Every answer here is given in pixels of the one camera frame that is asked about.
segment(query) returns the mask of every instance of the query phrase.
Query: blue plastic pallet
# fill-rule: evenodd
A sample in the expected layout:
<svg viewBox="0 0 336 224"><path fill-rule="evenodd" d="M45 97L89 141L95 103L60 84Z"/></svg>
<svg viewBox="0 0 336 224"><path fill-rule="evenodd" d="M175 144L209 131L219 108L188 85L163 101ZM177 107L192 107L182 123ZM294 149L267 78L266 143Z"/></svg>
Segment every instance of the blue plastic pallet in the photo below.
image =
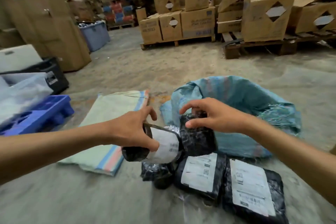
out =
<svg viewBox="0 0 336 224"><path fill-rule="evenodd" d="M0 136L14 136L40 132L44 128L64 123L65 118L74 114L68 95L49 96L12 123L0 128Z"/></svg>

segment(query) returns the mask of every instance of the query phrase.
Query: concrete floor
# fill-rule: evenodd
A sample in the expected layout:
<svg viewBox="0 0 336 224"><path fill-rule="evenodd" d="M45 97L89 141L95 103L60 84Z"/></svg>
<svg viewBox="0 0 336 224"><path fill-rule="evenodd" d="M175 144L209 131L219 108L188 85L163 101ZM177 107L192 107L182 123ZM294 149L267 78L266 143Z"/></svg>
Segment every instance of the concrete floor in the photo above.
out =
<svg viewBox="0 0 336 224"><path fill-rule="evenodd" d="M175 88L212 75L239 75L296 104L305 141L329 150L336 143L336 51L306 44L296 55L264 53L221 59L220 43L199 42L147 51L138 28L110 32L111 42L91 54L84 69L68 73L74 117L80 124L98 93L149 89L158 107ZM162 119L156 124L163 125ZM289 221L335 223L336 211L276 158L257 163L278 172L285 186ZM116 177L52 164L0 187L0 224L56 223L244 223L222 209L205 207L173 186L166 191L142 182L140 163L124 161Z"/></svg>

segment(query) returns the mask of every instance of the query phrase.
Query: label on black bin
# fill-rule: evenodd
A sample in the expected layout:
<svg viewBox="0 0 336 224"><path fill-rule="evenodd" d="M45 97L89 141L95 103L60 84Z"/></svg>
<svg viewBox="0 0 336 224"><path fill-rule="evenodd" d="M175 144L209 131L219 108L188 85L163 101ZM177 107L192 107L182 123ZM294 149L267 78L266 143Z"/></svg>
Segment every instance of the label on black bin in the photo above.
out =
<svg viewBox="0 0 336 224"><path fill-rule="evenodd" d="M147 163L165 164L172 162L179 153L179 140L174 133L150 128L154 140L160 143L157 151L150 152L145 160Z"/></svg>

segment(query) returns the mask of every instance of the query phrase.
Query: diamond-shaped hazard label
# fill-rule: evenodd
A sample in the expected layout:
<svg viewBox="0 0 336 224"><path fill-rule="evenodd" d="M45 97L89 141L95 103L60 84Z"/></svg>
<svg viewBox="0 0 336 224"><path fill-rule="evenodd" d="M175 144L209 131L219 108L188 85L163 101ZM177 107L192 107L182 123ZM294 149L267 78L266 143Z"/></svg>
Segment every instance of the diamond-shaped hazard label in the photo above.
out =
<svg viewBox="0 0 336 224"><path fill-rule="evenodd" d="M280 2L276 2L272 7L266 12L267 16L271 19L272 22L275 22L286 9Z"/></svg>
<svg viewBox="0 0 336 224"><path fill-rule="evenodd" d="M166 8L167 8L168 10L170 10L170 11L171 11L171 9L173 8L173 6L174 6L174 4L173 4L172 2L170 2L170 1L168 1L167 4L166 4Z"/></svg>
<svg viewBox="0 0 336 224"><path fill-rule="evenodd" d="M324 12L320 17L314 20L314 24L318 29L322 29L334 20L334 16L328 11Z"/></svg>
<svg viewBox="0 0 336 224"><path fill-rule="evenodd" d="M172 17L170 19L169 25L175 28L177 24L178 24L178 21L174 17Z"/></svg>

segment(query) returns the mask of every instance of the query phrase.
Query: pallet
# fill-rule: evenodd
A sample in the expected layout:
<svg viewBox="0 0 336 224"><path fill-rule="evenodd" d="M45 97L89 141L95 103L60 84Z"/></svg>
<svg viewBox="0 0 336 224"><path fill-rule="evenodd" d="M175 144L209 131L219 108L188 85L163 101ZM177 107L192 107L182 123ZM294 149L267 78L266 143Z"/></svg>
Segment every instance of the pallet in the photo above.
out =
<svg viewBox="0 0 336 224"><path fill-rule="evenodd" d="M151 42L151 43L144 43L144 44L140 44L141 49L144 51L146 50L150 45L153 44L161 44L161 43L174 43L175 47L179 46L179 41L182 40L188 40L188 39L196 39L196 38L210 38L211 37L211 42L216 42L216 38L215 35L212 36L197 36L197 37L188 37L188 38L182 38L180 40L175 40L175 41L161 41L161 42Z"/></svg>
<svg viewBox="0 0 336 224"><path fill-rule="evenodd" d="M10 124L0 128L0 136L37 133L54 128L74 113L68 95L49 96L44 101L21 113Z"/></svg>
<svg viewBox="0 0 336 224"><path fill-rule="evenodd" d="M336 30L285 34L283 40L245 42L240 32L228 32L222 34L223 52L226 59L238 59L241 53L246 53L246 47L281 45L278 48L278 55L290 55L296 52L297 43L305 41L321 41L328 39L336 39Z"/></svg>
<svg viewBox="0 0 336 224"><path fill-rule="evenodd" d="M122 28L124 28L124 27L128 27L128 26L131 26L132 28L134 28L134 26L135 26L135 22L133 22L133 23L129 23L129 24L124 24L124 25L118 25L118 26L113 26L113 27L107 27L108 28L108 30L110 31L110 30L114 30L114 29L122 29Z"/></svg>

